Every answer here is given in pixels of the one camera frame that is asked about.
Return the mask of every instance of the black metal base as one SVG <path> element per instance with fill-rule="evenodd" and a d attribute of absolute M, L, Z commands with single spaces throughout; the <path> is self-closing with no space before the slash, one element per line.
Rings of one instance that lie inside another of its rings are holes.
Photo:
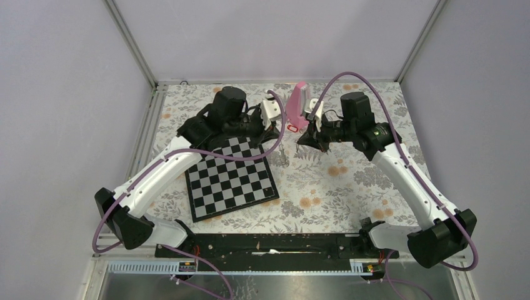
<path fill-rule="evenodd" d="M 221 271 L 350 271 L 351 258 L 380 257 L 379 249 L 363 243 L 357 234 L 191 234 L 179 249 L 193 253 L 198 247 L 199 256 Z M 155 256 L 182 257 L 164 247 Z M 198 271 L 212 270 L 199 264 Z"/>

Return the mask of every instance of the red wire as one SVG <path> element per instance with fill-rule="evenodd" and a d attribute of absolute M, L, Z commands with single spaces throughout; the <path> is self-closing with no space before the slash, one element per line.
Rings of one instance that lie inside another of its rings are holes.
<path fill-rule="evenodd" d="M 380 265 L 383 262 L 383 259 L 384 259 L 384 250 L 381 250 L 381 252 L 379 252 L 379 261 L 377 262 L 377 265 Z"/>

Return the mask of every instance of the pink object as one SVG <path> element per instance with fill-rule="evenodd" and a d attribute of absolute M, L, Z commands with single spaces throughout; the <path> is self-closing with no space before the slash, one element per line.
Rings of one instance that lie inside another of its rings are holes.
<path fill-rule="evenodd" d="M 287 120 L 298 130 L 305 128 L 309 122 L 302 116 L 302 105 L 309 100 L 309 86 L 304 82 L 299 82 L 295 85 L 289 101 L 285 105 L 285 112 Z"/>

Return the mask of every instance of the white square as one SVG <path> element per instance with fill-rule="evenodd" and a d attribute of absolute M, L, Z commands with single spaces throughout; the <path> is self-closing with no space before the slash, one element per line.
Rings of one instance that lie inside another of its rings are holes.
<path fill-rule="evenodd" d="M 226 191 L 222 192 L 222 198 L 225 199 L 225 200 L 233 198 L 233 197 L 234 197 L 234 194 L 232 193 L 231 189 L 227 189 Z"/>
<path fill-rule="evenodd" d="M 256 171 L 266 171 L 265 164 L 263 162 L 259 162 L 256 164 Z"/>
<path fill-rule="evenodd" d="M 244 143 L 240 144 L 239 147 L 241 148 L 241 151 L 245 151 L 245 150 L 250 149 L 250 146 L 249 146 L 249 144 L 247 142 L 244 142 Z"/>
<path fill-rule="evenodd" d="M 243 190 L 243 194 L 249 194 L 249 193 L 251 193 L 253 191 L 252 190 L 252 186 L 249 183 L 243 184 L 241 186 L 241 189 Z"/>
<path fill-rule="evenodd" d="M 199 180 L 199 182 L 201 183 L 201 186 L 209 186 L 210 185 L 210 178 L 209 177 L 201 178 Z"/>
<path fill-rule="evenodd" d="M 243 204 L 247 203 L 245 201 L 245 196 L 243 196 L 243 195 L 239 195 L 239 196 L 234 197 L 234 200 L 236 201 L 236 205 L 243 205 Z"/>
<path fill-rule="evenodd" d="M 231 162 L 227 163 L 226 164 L 226 169 L 228 171 L 233 171 L 233 170 L 237 169 L 236 162 L 235 161 L 231 161 Z"/>
<path fill-rule="evenodd" d="M 202 189 L 194 189 L 191 191 L 191 195 L 194 199 L 202 197 L 203 196 L 203 190 Z"/>
<path fill-rule="evenodd" d="M 259 183 L 261 183 L 262 188 L 270 188 L 271 186 L 273 186 L 269 179 L 262 179 L 259 181 Z"/>
<path fill-rule="evenodd" d="M 221 149 L 223 155 L 231 155 L 232 154 L 232 148 L 226 147 Z"/>
<path fill-rule="evenodd" d="M 226 209 L 224 201 L 216 202 L 216 211 L 223 211 Z"/>
<path fill-rule="evenodd" d="M 246 167 L 242 167 L 241 169 L 237 169 L 237 175 L 239 177 L 248 175 L 247 168 Z"/>
<path fill-rule="evenodd" d="M 239 139 L 236 137 L 232 137 L 228 140 L 228 144 L 230 144 L 230 146 L 239 145 Z"/>
<path fill-rule="evenodd" d="M 229 181 L 229 180 L 230 180 L 230 177 L 228 176 L 227 172 L 219 174 L 219 181 L 223 182 L 223 181 Z"/>
<path fill-rule="evenodd" d="M 199 180 L 199 172 L 190 172 L 189 173 L 189 180 L 190 181 Z"/>
<path fill-rule="evenodd" d="M 265 194 L 263 193 L 263 190 L 262 189 L 259 189 L 257 191 L 254 192 L 254 198 L 256 199 L 263 199 L 265 198 Z"/>
<path fill-rule="evenodd" d="M 203 199 L 204 199 L 204 205 L 215 203 L 214 195 L 212 195 L 212 194 L 206 195 Z"/>
<path fill-rule="evenodd" d="M 212 193 L 218 193 L 218 192 L 221 192 L 222 189 L 221 189 L 221 184 L 220 183 L 214 183 L 211 185 L 211 188 L 212 188 Z"/>
<path fill-rule="evenodd" d="M 214 175 L 217 175 L 217 168 L 216 167 L 211 167 L 208 169 L 208 176 L 214 176 Z"/>
<path fill-rule="evenodd" d="M 206 207 L 201 206 L 195 209 L 195 216 L 197 218 L 204 217 L 206 215 Z"/>
<path fill-rule="evenodd" d="M 257 173 L 249 174 L 249 179 L 251 183 L 255 183 L 256 181 L 259 181 L 259 176 Z"/>
<path fill-rule="evenodd" d="M 250 149 L 250 153 L 252 153 L 252 156 L 260 155 L 261 151 L 258 148 L 252 148 Z"/>
<path fill-rule="evenodd" d="M 197 170 L 200 171 L 200 170 L 206 170 L 206 163 L 204 161 L 201 161 L 197 164 Z"/>
<path fill-rule="evenodd" d="M 230 179 L 230 185 L 232 186 L 232 188 L 236 188 L 238 186 L 241 186 L 241 181 L 239 180 L 239 178 L 232 178 Z"/>

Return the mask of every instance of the cable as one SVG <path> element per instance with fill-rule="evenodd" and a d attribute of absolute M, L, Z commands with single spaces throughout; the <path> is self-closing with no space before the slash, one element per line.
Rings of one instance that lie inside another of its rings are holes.
<path fill-rule="evenodd" d="M 199 256 L 195 256 L 193 254 L 189 254 L 189 253 L 186 253 L 184 251 L 181 251 L 177 248 L 174 248 L 174 247 L 171 247 L 171 246 L 168 246 L 168 245 L 162 245 L 164 248 L 166 249 L 169 249 L 175 253 L 178 253 L 180 255 L 183 255 L 183 256 L 187 256 L 189 258 L 193 258 L 193 259 L 197 259 L 199 261 L 202 261 L 203 263 L 207 264 L 210 268 L 214 269 L 214 271 L 216 271 L 220 277 L 222 278 L 222 280 L 224 281 L 224 283 L 226 284 L 226 286 L 228 287 L 228 291 L 230 292 L 230 298 L 225 298 L 225 297 L 222 297 L 222 296 L 219 296 L 217 294 L 214 294 L 213 292 L 211 291 L 208 291 L 207 289 L 205 289 L 204 287 L 202 286 L 198 286 L 196 284 L 193 284 L 191 282 L 187 282 L 187 281 L 177 281 L 178 283 L 183 283 L 187 286 L 191 286 L 193 288 L 196 288 L 196 289 L 199 289 L 203 292 L 205 292 L 206 294 L 209 294 L 209 295 L 212 295 L 216 298 L 219 298 L 219 299 L 222 299 L 222 300 L 230 300 L 230 299 L 234 299 L 234 291 L 232 290 L 232 286 L 230 285 L 230 283 L 228 282 L 228 279 L 226 278 L 226 276 L 216 267 L 214 266 L 214 264 L 212 264 L 211 262 L 205 260 L 204 258 L 202 257 L 199 257 Z"/>
<path fill-rule="evenodd" d="M 248 113 L 248 101 L 245 99 L 245 113 Z"/>
<path fill-rule="evenodd" d="M 335 113 L 335 116 L 337 116 L 337 118 L 342 119 L 342 118 L 339 116 L 339 114 L 335 111 L 335 109 L 328 109 L 327 111 L 324 111 L 324 115 L 326 115 L 326 113 L 328 113 L 329 111 L 334 112 L 334 113 Z"/>
<path fill-rule="evenodd" d="M 283 138 L 283 135 L 285 133 L 285 125 L 286 125 L 287 120 L 286 120 L 286 117 L 285 117 L 285 109 L 284 109 L 283 103 L 281 102 L 280 97 L 275 92 L 273 92 L 271 90 L 268 90 L 267 93 L 271 94 L 276 99 L 276 101 L 278 102 L 278 106 L 280 107 L 280 114 L 281 114 L 280 133 L 279 133 L 278 138 L 276 139 L 276 142 L 272 145 L 272 147 L 269 150 L 265 151 L 264 153 L 262 153 L 260 155 L 251 156 L 251 157 L 225 156 L 225 155 L 222 155 L 222 154 L 217 154 L 217 153 L 213 153 L 213 152 L 209 152 L 209 151 L 205 151 L 205 150 L 200 150 L 200 149 L 178 149 L 178 150 L 171 151 L 170 153 L 168 153 L 167 155 L 164 156 L 164 159 L 159 159 L 158 161 L 155 161 L 142 174 L 140 174 L 138 176 L 138 178 L 136 178 L 136 180 L 134 180 L 134 182 L 132 182 L 131 185 L 126 189 L 126 192 L 122 193 L 115 200 L 115 202 L 109 207 L 109 209 L 107 209 L 105 214 L 103 214 L 103 217 L 101 218 L 101 221 L 97 225 L 96 232 L 94 233 L 94 237 L 92 238 L 92 250 L 95 253 L 101 254 L 101 253 L 105 253 L 105 252 L 107 252 L 107 251 L 109 251 L 111 249 L 114 249 L 115 247 L 117 247 L 117 246 L 119 246 L 121 244 L 121 241 L 119 241 L 119 242 L 114 243 L 113 245 L 108 246 L 107 248 L 104 248 L 104 249 L 99 249 L 98 248 L 98 237 L 99 237 L 99 234 L 101 233 L 101 229 L 103 228 L 103 225 L 107 221 L 107 219 L 110 216 L 110 214 L 112 213 L 112 211 L 116 208 L 116 206 L 118 206 L 118 204 L 127 196 L 128 192 L 132 191 L 134 189 L 134 187 L 136 187 L 142 181 L 142 179 L 144 179 L 154 168 L 159 166 L 161 163 L 167 161 L 170 157 L 172 157 L 174 155 L 177 155 L 179 153 L 199 153 L 199 154 L 204 154 L 204 155 L 210 155 L 210 156 L 213 156 L 215 158 L 227 159 L 227 160 L 230 160 L 230 161 L 255 161 L 255 160 L 258 160 L 258 159 L 262 159 L 265 156 L 271 154 L 280 145 L 281 139 Z M 163 246 L 165 248 L 170 249 L 170 250 L 172 250 L 172 251 L 174 251 L 176 253 L 179 253 L 181 255 L 184 255 L 184 256 L 187 256 L 187 257 L 190 257 L 190 258 L 198 259 L 199 261 L 202 261 L 205 264 L 207 264 L 208 266 L 212 267 L 217 273 L 219 273 L 219 275 L 222 277 L 224 282 L 227 284 L 228 289 L 230 290 L 230 295 L 231 295 L 230 299 L 232 299 L 234 297 L 234 292 L 232 291 L 232 288 L 231 288 L 230 284 L 228 283 L 228 280 L 219 271 L 219 269 L 217 269 L 209 261 L 207 261 L 207 260 L 205 260 L 205 259 L 203 259 L 201 257 L 194 256 L 194 255 L 189 254 L 189 253 L 185 253 L 185 252 L 180 251 L 178 249 L 175 249 L 175 248 L 173 248 L 171 246 L 167 246 L 167 245 L 163 245 Z M 198 288 L 198 289 L 204 291 L 205 293 L 208 293 L 208 294 L 210 294 L 210 295 L 212 295 L 214 297 L 219 297 L 218 295 L 215 295 L 212 292 L 210 292 L 210 291 L 208 291 L 208 290 L 206 290 L 206 289 L 204 289 L 202 287 L 196 286 L 195 284 L 192 284 L 192 283 L 186 282 L 186 281 L 182 281 L 182 282 L 184 284 L 187 284 L 187 285 L 192 286 L 194 288 Z"/>
<path fill-rule="evenodd" d="M 107 209 L 107 211 L 105 212 L 105 214 L 101 218 L 101 221 L 97 225 L 96 232 L 94 233 L 94 237 L 92 238 L 92 250 L 95 253 L 101 254 L 101 253 L 105 253 L 105 252 L 107 252 L 107 251 L 109 251 L 111 249 L 114 249 L 115 247 L 117 247 L 118 245 L 121 244 L 121 242 L 117 242 L 117 243 L 115 243 L 113 245 L 108 246 L 107 248 L 98 249 L 98 237 L 99 237 L 99 233 L 101 232 L 101 229 L 103 228 L 103 225 L 107 221 L 108 217 L 110 216 L 110 214 L 112 213 L 114 208 L 116 208 L 116 206 L 118 206 L 118 204 L 127 196 L 127 193 L 132 191 L 142 181 L 142 179 L 144 179 L 154 168 L 158 167 L 158 165 L 160 165 L 161 163 L 167 161 L 170 157 L 172 157 L 174 155 L 177 155 L 179 153 L 199 153 L 199 154 L 204 154 L 204 155 L 211 155 L 211 156 L 213 156 L 215 158 L 227 159 L 229 161 L 255 161 L 255 160 L 258 160 L 258 159 L 262 159 L 265 156 L 271 154 L 278 147 L 278 145 L 280 145 L 281 139 L 283 138 L 283 135 L 285 133 L 285 125 L 286 125 L 286 121 L 287 120 L 286 120 L 286 117 L 285 117 L 285 109 L 284 109 L 283 103 L 280 100 L 280 97 L 275 92 L 273 92 L 271 90 L 268 90 L 267 93 L 269 93 L 272 96 L 274 96 L 274 98 L 278 102 L 278 105 L 280 107 L 281 120 L 282 120 L 281 128 L 280 128 L 280 134 L 279 134 L 278 138 L 276 139 L 276 142 L 272 145 L 272 147 L 269 150 L 265 151 L 264 153 L 262 153 L 260 155 L 250 156 L 250 157 L 226 156 L 226 155 L 213 153 L 213 152 L 209 152 L 209 151 L 206 151 L 206 150 L 200 150 L 200 149 L 178 149 L 178 150 L 171 151 L 170 153 L 168 153 L 168 154 L 166 154 L 164 156 L 164 159 L 159 159 L 158 161 L 154 162 L 152 165 L 150 165 L 149 168 L 147 168 L 142 174 L 140 174 L 140 176 L 138 176 L 138 178 L 136 178 L 136 180 L 134 182 L 132 182 L 131 185 L 126 189 L 127 192 L 122 193 L 116 199 L 116 201 L 109 207 L 109 209 Z"/>
<path fill-rule="evenodd" d="M 259 107 L 259 105 L 254 105 L 254 106 L 249 107 L 249 108 L 247 109 L 246 113 L 248 113 L 249 111 L 251 111 L 251 110 L 253 110 L 253 109 L 261 109 L 261 108 Z"/>
<path fill-rule="evenodd" d="M 403 161 L 405 162 L 405 165 L 409 166 L 409 169 L 411 170 L 412 174 L 414 175 L 414 177 L 418 180 L 418 182 L 420 183 L 420 185 L 423 187 L 423 189 L 429 194 L 429 196 L 432 198 L 432 200 L 440 207 L 442 208 L 442 210 L 444 211 L 444 213 L 446 213 L 446 215 L 451 219 L 452 222 L 454 222 L 454 224 L 456 225 L 456 227 L 460 230 L 460 232 L 462 233 L 462 235 L 464 236 L 464 238 L 466 238 L 466 241 L 467 243 L 469 244 L 469 247 L 471 248 L 471 252 L 473 253 L 473 262 L 471 263 L 471 265 L 467 266 L 467 267 L 457 267 L 457 266 L 453 266 L 451 264 L 448 264 L 446 262 L 441 262 L 442 265 L 446 266 L 446 267 L 449 267 L 451 269 L 455 269 L 457 271 L 471 271 L 473 270 L 474 268 L 476 268 L 476 266 L 478 265 L 478 262 L 479 262 L 479 256 L 478 256 L 478 252 L 477 252 L 477 248 L 475 247 L 475 244 L 473 243 L 473 241 L 471 240 L 471 236 L 469 236 L 468 232 L 464 229 L 464 227 L 462 226 L 462 224 L 460 224 L 460 222 L 458 222 L 458 220 L 456 219 L 456 217 L 453 216 L 453 214 L 446 208 L 444 207 L 443 203 L 438 199 L 438 197 L 433 193 L 433 191 L 429 188 L 429 186 L 427 185 L 427 183 L 423 180 L 423 178 L 421 178 L 421 176 L 419 175 L 418 171 L 416 170 L 416 168 L 414 168 L 412 165 L 410 165 L 410 161 L 409 159 L 407 158 L 407 156 L 405 155 L 405 153 L 403 152 L 403 149 L 401 148 L 401 144 L 399 143 L 399 139 L 398 139 L 398 134 L 396 132 L 396 128 L 394 128 L 394 124 L 392 124 L 392 120 L 390 118 L 390 114 L 388 113 L 388 110 L 386 109 L 386 106 L 384 105 L 384 102 L 383 102 L 383 99 L 381 98 L 381 95 L 379 95 L 379 93 L 376 91 L 376 88 L 374 86 L 372 86 L 372 84 L 370 82 L 368 82 L 368 80 L 364 77 L 362 77 L 361 75 L 359 75 L 358 73 L 355 73 L 355 72 L 342 72 L 341 74 L 338 74 L 337 76 L 333 77 L 330 82 L 327 84 L 327 86 L 324 88 L 324 91 L 322 92 L 322 94 L 320 95 L 314 109 L 311 111 L 311 114 L 309 114 L 309 116 L 307 117 L 308 119 L 313 119 L 314 118 L 314 115 L 318 109 L 318 107 L 320 106 L 320 103 L 322 102 L 322 100 L 324 99 L 324 96 L 326 95 L 328 89 L 331 87 L 331 85 L 337 80 L 339 79 L 340 77 L 343 77 L 344 75 L 352 75 L 352 76 L 355 76 L 357 78 L 359 78 L 362 82 L 364 82 L 369 88 L 370 90 L 372 90 L 372 92 L 374 93 L 374 95 L 376 95 L 377 97 L 377 100 L 379 101 L 379 104 L 381 105 L 381 108 L 382 108 L 382 111 L 384 112 L 384 115 L 386 117 L 386 119 L 388 120 L 388 124 L 390 126 L 390 131 L 392 132 L 392 136 L 394 137 L 394 142 L 396 143 L 396 147 L 397 147 L 397 151 L 399 151 L 399 155 L 401 155 Z"/>

